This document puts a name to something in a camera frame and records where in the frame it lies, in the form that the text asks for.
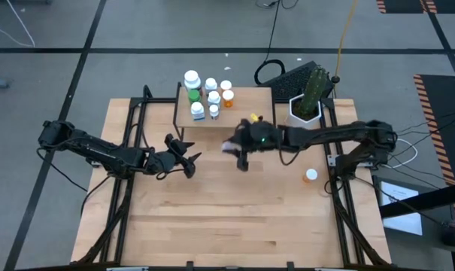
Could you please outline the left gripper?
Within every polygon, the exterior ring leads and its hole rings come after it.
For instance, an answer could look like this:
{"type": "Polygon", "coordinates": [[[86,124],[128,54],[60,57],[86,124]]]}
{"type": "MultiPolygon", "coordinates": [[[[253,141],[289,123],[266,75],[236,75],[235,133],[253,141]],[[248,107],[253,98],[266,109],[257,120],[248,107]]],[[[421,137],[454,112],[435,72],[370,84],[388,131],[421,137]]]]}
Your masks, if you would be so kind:
{"type": "Polygon", "coordinates": [[[160,173],[173,172],[174,168],[181,162],[185,176],[192,178],[196,172],[195,161],[202,153],[197,153],[188,158],[183,157],[182,159],[182,156],[177,151],[187,151],[195,143],[182,142],[179,139],[175,139],[172,134],[167,134],[165,136],[165,144],[169,149],[167,151],[155,152],[154,148],[147,149],[146,174],[158,175],[160,173]]]}

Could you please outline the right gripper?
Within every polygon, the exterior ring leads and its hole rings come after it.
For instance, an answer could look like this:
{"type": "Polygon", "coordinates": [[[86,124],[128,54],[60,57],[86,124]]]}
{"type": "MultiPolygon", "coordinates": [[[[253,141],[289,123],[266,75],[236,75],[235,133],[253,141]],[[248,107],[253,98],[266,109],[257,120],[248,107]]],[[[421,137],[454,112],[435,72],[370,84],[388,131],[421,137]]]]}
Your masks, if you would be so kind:
{"type": "MultiPolygon", "coordinates": [[[[250,125],[248,119],[241,119],[236,126],[234,134],[225,142],[235,145],[245,145],[249,152],[273,151],[280,147],[282,132],[272,123],[266,121],[254,122],[250,125]]],[[[239,151],[237,156],[237,168],[247,172],[249,162],[247,152],[239,151]]]]}

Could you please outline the translucent white pill vial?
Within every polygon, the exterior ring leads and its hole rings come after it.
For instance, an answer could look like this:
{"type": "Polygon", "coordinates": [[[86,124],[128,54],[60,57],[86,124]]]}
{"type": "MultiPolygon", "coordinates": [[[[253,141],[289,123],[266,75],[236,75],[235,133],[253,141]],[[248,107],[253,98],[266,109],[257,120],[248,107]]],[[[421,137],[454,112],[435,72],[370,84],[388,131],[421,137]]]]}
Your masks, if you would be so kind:
{"type": "Polygon", "coordinates": [[[221,145],[221,151],[223,153],[236,155],[236,154],[240,153],[241,150],[242,150],[242,148],[240,145],[238,145],[234,142],[231,142],[231,141],[224,141],[221,145]]]}

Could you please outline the white bottle blue label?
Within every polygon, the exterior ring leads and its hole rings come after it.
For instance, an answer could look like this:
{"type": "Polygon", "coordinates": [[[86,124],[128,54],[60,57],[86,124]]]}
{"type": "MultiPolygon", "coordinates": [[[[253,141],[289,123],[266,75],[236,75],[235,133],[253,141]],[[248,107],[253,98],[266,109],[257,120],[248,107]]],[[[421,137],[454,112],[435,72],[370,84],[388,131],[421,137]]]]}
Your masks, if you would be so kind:
{"type": "Polygon", "coordinates": [[[190,107],[190,112],[194,121],[202,121],[205,119],[205,109],[200,102],[194,102],[190,107]]]}

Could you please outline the large white medicine bottle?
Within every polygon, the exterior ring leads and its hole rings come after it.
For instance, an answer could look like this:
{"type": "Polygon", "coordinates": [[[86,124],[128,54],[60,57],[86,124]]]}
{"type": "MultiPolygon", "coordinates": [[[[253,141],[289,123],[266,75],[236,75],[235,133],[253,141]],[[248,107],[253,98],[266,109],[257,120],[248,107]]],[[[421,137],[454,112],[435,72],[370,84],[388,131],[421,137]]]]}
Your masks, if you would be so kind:
{"type": "Polygon", "coordinates": [[[197,71],[189,70],[184,73],[184,86],[187,90],[200,91],[202,89],[202,80],[197,71]]]}

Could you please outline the white planter pot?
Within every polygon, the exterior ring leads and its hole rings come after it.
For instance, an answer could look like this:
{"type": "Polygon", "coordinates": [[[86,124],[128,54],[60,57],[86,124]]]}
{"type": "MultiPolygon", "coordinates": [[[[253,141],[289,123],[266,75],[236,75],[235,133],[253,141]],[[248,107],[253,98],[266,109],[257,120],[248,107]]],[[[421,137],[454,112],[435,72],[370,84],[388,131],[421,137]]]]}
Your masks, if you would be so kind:
{"type": "Polygon", "coordinates": [[[295,103],[300,102],[304,97],[303,94],[295,96],[289,100],[289,109],[288,114],[285,120],[285,123],[288,126],[301,127],[305,129],[313,129],[316,127],[323,113],[323,106],[320,101],[317,102],[316,109],[314,110],[313,117],[308,120],[304,120],[294,114],[295,103]]]}

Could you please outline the black keyboard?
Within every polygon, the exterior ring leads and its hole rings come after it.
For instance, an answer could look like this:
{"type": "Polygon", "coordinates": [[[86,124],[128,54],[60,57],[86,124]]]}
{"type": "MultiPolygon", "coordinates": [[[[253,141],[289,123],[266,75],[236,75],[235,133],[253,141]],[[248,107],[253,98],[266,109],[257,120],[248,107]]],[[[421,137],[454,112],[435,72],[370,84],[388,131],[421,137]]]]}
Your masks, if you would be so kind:
{"type": "Polygon", "coordinates": [[[275,102],[288,103],[291,98],[304,93],[311,72],[316,67],[316,62],[310,61],[276,78],[258,84],[258,87],[270,87],[275,102]]]}

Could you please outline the green cactus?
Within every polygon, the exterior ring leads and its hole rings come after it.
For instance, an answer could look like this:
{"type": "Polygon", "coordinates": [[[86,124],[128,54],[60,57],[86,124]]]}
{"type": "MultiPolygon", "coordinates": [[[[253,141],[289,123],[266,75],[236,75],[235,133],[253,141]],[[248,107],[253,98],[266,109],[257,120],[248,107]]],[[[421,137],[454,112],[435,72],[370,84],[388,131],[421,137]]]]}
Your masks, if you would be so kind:
{"type": "Polygon", "coordinates": [[[326,88],[328,72],[317,65],[310,73],[303,97],[295,104],[294,113],[303,120],[310,120],[317,115],[317,103],[326,88]]]}

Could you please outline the black metal beam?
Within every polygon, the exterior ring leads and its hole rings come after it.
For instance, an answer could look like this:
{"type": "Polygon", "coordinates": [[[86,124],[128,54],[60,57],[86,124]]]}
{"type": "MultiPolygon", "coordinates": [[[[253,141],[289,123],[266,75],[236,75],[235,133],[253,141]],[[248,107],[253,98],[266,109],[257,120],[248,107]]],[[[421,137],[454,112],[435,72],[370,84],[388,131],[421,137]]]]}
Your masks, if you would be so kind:
{"type": "Polygon", "coordinates": [[[423,210],[435,209],[441,206],[448,206],[455,203],[455,185],[422,193],[403,200],[396,200],[394,203],[380,207],[382,218],[391,218],[401,215],[420,212],[423,210]]]}

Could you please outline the black hazard-striped floor mat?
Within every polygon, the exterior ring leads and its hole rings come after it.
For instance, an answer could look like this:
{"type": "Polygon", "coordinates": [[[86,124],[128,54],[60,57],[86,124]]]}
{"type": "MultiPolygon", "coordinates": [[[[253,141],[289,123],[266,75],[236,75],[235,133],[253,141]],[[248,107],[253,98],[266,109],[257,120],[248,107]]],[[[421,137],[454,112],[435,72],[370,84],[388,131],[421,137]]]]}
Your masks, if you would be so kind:
{"type": "Polygon", "coordinates": [[[455,76],[413,76],[446,185],[455,186],[455,76]]]}
{"type": "Polygon", "coordinates": [[[455,14],[455,0],[376,0],[382,14],[455,14]]]}

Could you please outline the wooden shelf black frame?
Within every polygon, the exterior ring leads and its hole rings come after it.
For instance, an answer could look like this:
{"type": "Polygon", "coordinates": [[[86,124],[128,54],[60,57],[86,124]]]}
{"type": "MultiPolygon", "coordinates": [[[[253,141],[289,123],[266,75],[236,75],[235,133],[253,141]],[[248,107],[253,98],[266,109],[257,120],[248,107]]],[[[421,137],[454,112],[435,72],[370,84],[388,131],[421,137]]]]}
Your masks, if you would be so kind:
{"type": "Polygon", "coordinates": [[[225,108],[224,102],[220,103],[220,116],[212,120],[208,108],[208,96],[203,93],[201,104],[205,109],[204,120],[194,120],[191,114],[191,104],[188,92],[181,84],[177,85],[174,102],[173,124],[179,136],[183,135],[185,128],[235,128],[241,119],[250,119],[251,114],[263,116],[263,120],[275,123],[275,103],[271,89],[268,87],[233,87],[233,106],[225,108]]]}

